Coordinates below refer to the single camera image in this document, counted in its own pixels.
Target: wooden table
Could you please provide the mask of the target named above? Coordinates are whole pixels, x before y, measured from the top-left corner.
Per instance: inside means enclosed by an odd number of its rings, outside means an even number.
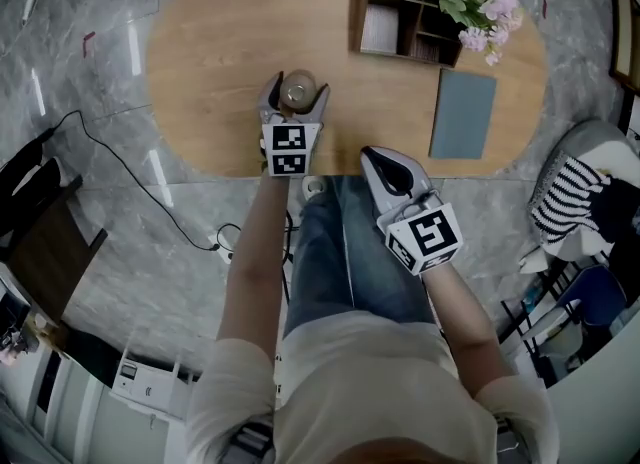
[[[171,0],[154,25],[147,75],[157,123],[172,149],[208,173],[259,175],[260,90],[276,72],[303,68],[331,86],[316,174],[359,174],[366,145],[405,153],[436,177],[491,174],[518,157],[538,125],[547,80],[544,44],[529,17],[498,66],[468,50],[456,66],[498,80],[483,158],[433,160],[440,69],[349,51],[350,5]]]

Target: wooden organizer box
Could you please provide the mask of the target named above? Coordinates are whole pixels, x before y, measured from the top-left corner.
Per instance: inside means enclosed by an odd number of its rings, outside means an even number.
[[[352,48],[454,67],[464,26],[443,13],[438,0],[354,0]]]

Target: forearm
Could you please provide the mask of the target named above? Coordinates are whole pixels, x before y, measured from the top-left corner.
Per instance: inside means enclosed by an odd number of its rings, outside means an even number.
[[[449,345],[477,345],[496,339],[491,320],[453,265],[429,269],[422,273],[422,280]]]
[[[218,339],[258,345],[273,361],[282,302],[288,178],[265,173],[235,246]]]

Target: flower bouquet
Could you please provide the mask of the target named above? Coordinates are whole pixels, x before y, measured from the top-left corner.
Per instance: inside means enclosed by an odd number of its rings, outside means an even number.
[[[522,25],[524,10],[518,0],[438,0],[440,10],[467,28],[458,37],[465,48],[484,52],[487,64],[500,61],[500,47],[509,32]]]

